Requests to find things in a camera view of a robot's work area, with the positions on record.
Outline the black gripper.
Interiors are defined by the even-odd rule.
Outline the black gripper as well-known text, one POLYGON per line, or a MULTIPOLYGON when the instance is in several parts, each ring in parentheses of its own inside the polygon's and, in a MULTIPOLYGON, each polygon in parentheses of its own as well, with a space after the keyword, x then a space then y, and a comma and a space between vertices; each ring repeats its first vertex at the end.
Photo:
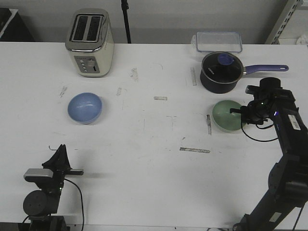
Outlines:
POLYGON ((240 109, 231 108, 230 113, 241 114, 242 123, 263 125, 264 121, 270 119, 272 106, 272 100, 253 100, 247 106, 241 106, 240 109))
POLYGON ((72 169, 69 163, 69 159, 67 156, 66 145, 61 144, 54 155, 45 163, 42 164, 43 168, 47 168, 50 170, 55 170, 53 172, 53 177, 51 184, 49 186, 50 190, 60 190, 64 186, 64 179, 68 176, 82 176, 84 174, 84 170, 82 169, 72 169), (59 170, 59 165, 61 163, 61 155, 63 157, 63 169, 59 170))

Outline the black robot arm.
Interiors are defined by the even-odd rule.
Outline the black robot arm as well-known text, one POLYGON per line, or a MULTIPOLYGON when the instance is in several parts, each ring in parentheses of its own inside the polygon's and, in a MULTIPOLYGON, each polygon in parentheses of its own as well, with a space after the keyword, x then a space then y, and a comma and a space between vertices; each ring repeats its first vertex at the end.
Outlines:
POLYGON ((38 187, 38 190, 30 192, 23 201, 23 210, 27 214, 26 218, 30 220, 30 231, 71 230, 64 216, 56 215, 65 181, 73 184, 80 193, 83 222, 81 228, 84 229, 85 214, 81 189, 66 178, 67 175, 82 176, 83 173, 83 170, 71 168, 64 144, 42 164, 42 168, 29 168, 25 172, 25 181, 35 183, 38 187))
POLYGON ((275 127, 282 157, 268 178, 269 189, 251 214, 245 214, 235 231, 272 231, 296 207, 308 201, 308 129, 295 98, 275 77, 263 78, 259 86, 248 85, 245 92, 254 99, 230 112, 241 115, 247 124, 262 125, 270 119, 275 127))

